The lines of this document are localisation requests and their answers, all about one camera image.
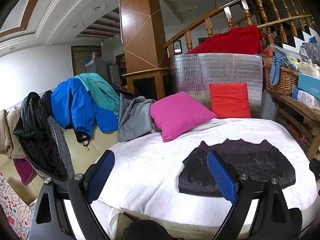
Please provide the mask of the black puffer jacket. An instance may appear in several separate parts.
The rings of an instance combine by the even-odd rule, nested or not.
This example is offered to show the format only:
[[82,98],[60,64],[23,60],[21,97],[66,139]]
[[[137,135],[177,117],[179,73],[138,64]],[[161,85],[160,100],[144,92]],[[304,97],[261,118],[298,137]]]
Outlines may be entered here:
[[288,159],[267,140],[259,144],[226,139],[209,146],[204,141],[184,159],[184,168],[178,176],[180,193],[202,197],[222,197],[207,165],[207,155],[216,151],[238,173],[246,173],[254,180],[267,182],[276,178],[282,189],[296,182],[295,169]]

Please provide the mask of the floral patterned cushion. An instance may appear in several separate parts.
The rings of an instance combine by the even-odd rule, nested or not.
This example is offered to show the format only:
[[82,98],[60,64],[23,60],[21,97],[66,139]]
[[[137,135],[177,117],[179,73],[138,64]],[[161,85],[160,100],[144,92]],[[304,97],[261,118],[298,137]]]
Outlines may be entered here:
[[18,239],[28,239],[33,210],[17,195],[1,173],[1,211]]

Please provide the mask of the magenta cloth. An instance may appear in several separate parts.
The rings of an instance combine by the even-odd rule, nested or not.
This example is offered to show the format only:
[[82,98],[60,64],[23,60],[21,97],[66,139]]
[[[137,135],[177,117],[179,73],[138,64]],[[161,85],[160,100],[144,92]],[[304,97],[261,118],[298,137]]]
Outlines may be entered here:
[[28,185],[32,179],[35,177],[35,170],[27,158],[24,159],[14,159],[14,166],[18,175],[21,178],[23,185]]

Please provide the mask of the white patterned box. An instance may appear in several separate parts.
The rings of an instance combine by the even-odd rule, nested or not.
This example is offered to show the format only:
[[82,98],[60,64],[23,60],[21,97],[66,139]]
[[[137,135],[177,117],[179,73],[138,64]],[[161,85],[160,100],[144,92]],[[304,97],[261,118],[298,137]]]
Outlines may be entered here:
[[308,106],[310,109],[320,111],[319,99],[308,92],[305,92],[297,87],[293,87],[292,97],[298,102]]

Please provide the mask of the teal blue box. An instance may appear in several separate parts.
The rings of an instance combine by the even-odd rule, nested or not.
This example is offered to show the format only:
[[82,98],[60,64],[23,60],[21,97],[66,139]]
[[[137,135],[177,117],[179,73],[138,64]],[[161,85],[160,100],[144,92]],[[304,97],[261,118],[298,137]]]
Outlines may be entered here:
[[299,73],[298,88],[320,99],[320,79],[319,78],[306,75],[303,73]]

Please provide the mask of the black quilted jacket on sofa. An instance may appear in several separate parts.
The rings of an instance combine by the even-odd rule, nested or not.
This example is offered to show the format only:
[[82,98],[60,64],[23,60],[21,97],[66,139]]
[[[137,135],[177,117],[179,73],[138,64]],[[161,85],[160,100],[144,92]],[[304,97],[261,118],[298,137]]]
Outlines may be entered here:
[[51,94],[51,90],[42,96],[31,92],[24,98],[13,134],[41,178],[67,181],[74,170],[63,133],[53,118]]

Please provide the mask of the red-orange pillow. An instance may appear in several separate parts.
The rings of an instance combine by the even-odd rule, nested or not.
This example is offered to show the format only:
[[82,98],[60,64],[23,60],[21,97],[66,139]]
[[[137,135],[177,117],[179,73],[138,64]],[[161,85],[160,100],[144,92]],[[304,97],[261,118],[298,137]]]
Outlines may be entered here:
[[211,109],[218,119],[250,118],[247,83],[209,84]]

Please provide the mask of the beige fleece garment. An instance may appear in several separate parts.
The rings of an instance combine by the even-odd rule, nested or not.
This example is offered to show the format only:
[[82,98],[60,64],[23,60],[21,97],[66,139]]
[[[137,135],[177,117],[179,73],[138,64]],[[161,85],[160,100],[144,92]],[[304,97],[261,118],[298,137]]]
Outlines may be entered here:
[[20,119],[20,107],[12,111],[1,111],[1,153],[5,153],[9,159],[24,159],[25,153],[13,131]]

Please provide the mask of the light blue cloth in basket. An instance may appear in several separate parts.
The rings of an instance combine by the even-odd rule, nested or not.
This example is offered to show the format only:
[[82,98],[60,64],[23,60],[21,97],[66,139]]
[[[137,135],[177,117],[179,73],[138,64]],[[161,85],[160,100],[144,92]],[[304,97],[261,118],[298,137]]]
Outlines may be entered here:
[[272,58],[272,67],[270,70],[270,85],[275,86],[279,82],[280,78],[280,68],[285,67],[289,70],[297,72],[297,66],[294,63],[295,59],[287,55],[286,53],[282,51],[276,51],[274,52],[274,56]]

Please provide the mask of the blue jacket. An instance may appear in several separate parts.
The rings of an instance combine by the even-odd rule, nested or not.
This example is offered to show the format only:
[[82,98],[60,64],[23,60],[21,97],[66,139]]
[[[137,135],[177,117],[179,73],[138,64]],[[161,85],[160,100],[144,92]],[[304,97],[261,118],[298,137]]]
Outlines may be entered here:
[[74,130],[77,142],[88,146],[96,124],[103,133],[118,129],[113,111],[98,106],[77,77],[57,85],[50,96],[53,118],[64,129]]

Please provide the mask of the grey garment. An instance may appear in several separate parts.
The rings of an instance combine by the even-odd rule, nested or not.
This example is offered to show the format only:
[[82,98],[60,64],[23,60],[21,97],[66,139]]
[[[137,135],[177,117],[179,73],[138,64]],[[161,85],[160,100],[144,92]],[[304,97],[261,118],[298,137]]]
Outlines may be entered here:
[[150,106],[155,102],[138,96],[132,100],[120,95],[118,141],[125,142],[149,133],[152,128]]

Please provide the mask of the teal jacket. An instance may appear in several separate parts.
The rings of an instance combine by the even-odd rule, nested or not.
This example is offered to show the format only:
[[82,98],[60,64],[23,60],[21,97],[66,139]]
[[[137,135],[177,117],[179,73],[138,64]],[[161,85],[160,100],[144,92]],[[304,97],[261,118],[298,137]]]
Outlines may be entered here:
[[106,80],[97,73],[81,73],[75,77],[82,82],[99,107],[118,116],[120,97]]

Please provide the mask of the red garment on railing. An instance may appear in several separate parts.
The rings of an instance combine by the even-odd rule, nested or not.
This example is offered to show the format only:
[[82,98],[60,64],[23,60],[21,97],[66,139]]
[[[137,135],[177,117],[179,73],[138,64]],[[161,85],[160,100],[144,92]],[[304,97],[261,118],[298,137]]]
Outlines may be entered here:
[[216,34],[206,39],[187,54],[259,54],[262,51],[260,44],[262,38],[266,38],[266,35],[259,31],[256,25],[232,28],[228,32]]

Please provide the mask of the silver bubble foil sheet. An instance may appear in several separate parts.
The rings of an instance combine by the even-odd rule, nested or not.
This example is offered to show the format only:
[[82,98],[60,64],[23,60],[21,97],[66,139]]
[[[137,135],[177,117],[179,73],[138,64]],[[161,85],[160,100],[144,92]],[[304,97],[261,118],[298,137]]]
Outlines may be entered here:
[[211,107],[209,84],[247,83],[251,117],[261,116],[263,60],[260,55],[206,53],[170,57],[174,92],[186,92]]

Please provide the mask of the wooden cabinet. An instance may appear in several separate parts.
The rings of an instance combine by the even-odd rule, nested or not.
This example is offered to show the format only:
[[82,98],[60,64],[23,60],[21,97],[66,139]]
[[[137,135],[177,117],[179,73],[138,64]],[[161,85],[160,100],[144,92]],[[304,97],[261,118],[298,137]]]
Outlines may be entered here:
[[160,100],[173,93],[170,68],[141,70],[123,75],[127,81],[128,91],[135,97]]

